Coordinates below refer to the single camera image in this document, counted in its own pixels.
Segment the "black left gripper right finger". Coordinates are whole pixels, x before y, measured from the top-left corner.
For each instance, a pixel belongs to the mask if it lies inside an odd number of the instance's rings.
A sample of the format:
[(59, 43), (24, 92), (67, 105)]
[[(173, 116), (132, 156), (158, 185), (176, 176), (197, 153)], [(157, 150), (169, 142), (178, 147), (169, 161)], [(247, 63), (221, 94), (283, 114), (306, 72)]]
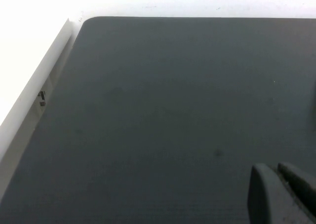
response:
[(277, 170), (288, 182), (298, 199), (309, 211), (316, 210), (316, 178), (288, 162), (281, 162)]

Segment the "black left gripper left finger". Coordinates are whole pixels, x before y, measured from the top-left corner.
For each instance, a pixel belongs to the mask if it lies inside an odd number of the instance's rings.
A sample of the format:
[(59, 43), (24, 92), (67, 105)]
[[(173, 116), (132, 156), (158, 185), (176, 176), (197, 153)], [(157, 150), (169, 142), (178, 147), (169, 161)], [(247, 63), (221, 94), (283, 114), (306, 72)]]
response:
[(247, 208), (251, 224), (314, 224), (309, 211), (277, 170), (264, 163), (252, 166)]

